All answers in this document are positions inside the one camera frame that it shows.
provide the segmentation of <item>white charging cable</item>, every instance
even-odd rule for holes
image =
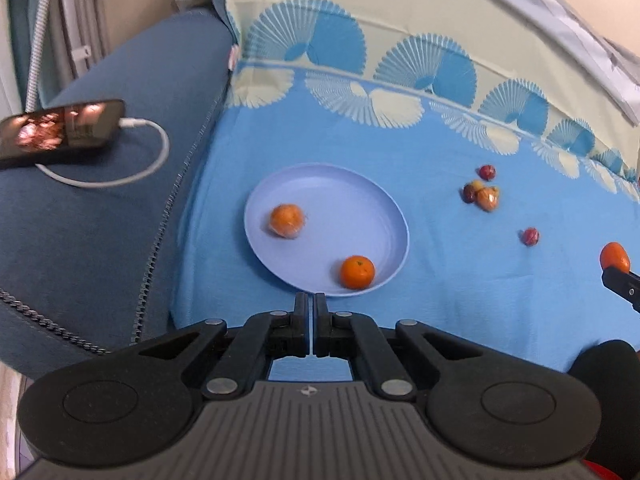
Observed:
[[[29,79],[27,81],[27,96],[25,102],[25,111],[33,112],[36,107],[36,99],[38,97],[38,82],[40,80],[40,69],[42,67],[42,51],[44,48],[44,36],[47,31],[47,19],[49,17],[49,3],[50,0],[38,0],[38,10],[36,12],[36,23],[33,27],[33,41],[31,42],[31,60],[29,65]],[[83,182],[81,180],[73,180],[66,176],[58,175],[54,173],[46,166],[42,164],[36,164],[42,173],[50,176],[52,179],[67,184],[68,186],[82,187],[85,189],[101,189],[105,187],[124,186],[125,184],[131,184],[141,180],[152,173],[155,173],[167,160],[169,156],[169,136],[166,131],[159,124],[146,119],[121,119],[118,124],[121,128],[135,128],[137,126],[151,126],[155,128],[160,137],[162,138],[162,148],[158,158],[146,168],[146,170],[140,171],[131,176],[125,178],[119,178],[117,180],[110,180],[108,182]]]
[[[67,184],[68,186],[83,187],[85,189],[100,189],[103,187],[124,186],[125,184],[131,184],[138,180],[142,180],[143,178],[148,177],[150,174],[155,173],[157,170],[159,170],[160,167],[167,160],[167,157],[169,156],[169,136],[167,135],[166,131],[162,128],[162,126],[160,126],[159,124],[153,121],[149,121],[147,119],[131,119],[131,118],[121,119],[119,126],[121,128],[151,126],[152,128],[155,128],[160,134],[160,137],[162,138],[162,148],[160,150],[160,155],[158,155],[158,158],[156,158],[156,160],[151,164],[151,166],[146,168],[146,170],[140,171],[139,173],[136,173],[131,176],[119,178],[117,180],[108,180],[106,182],[83,182],[82,180],[73,180],[72,178],[67,178],[66,176],[61,176],[57,173],[54,173],[53,171],[51,171],[46,166],[43,166],[42,164],[36,164],[36,167],[45,175],[50,176],[52,179],[57,180],[62,184]]]

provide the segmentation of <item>orange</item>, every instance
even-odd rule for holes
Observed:
[[[367,288],[376,275],[376,267],[364,256],[350,256],[340,268],[340,280],[346,288]]]
[[[628,273],[631,270],[631,261],[622,245],[618,242],[610,242],[604,246],[600,253],[600,266],[602,270],[607,267],[616,267],[622,272]]]
[[[305,226],[305,214],[295,204],[280,204],[271,211],[269,228],[283,238],[295,238]]]

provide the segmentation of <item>white curtain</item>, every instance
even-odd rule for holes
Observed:
[[[11,50],[8,2],[0,0],[0,118],[22,111]]]

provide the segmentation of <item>fan pattern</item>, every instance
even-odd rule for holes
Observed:
[[[244,60],[231,81],[229,108],[284,99],[295,85],[296,72],[288,68],[295,63],[303,73],[300,84],[329,113],[375,128],[406,129],[419,127],[429,110],[485,150],[513,155],[526,142],[558,173],[571,179],[586,174],[603,189],[640,202],[636,168],[625,165],[617,149],[598,145],[585,120],[549,124],[550,104],[534,82],[513,78],[478,95],[476,64],[454,38],[433,32],[407,36],[366,79],[366,36],[331,0],[274,3],[242,30],[228,16]]]

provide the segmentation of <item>plate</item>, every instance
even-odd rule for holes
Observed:
[[[298,238],[269,229],[273,208],[296,204],[306,224]],[[267,176],[249,196],[244,230],[255,255],[273,274],[305,292],[357,296],[388,283],[409,251],[409,227],[398,204],[368,178],[329,164],[302,164]],[[364,290],[340,284],[340,265],[357,254],[376,267]]]

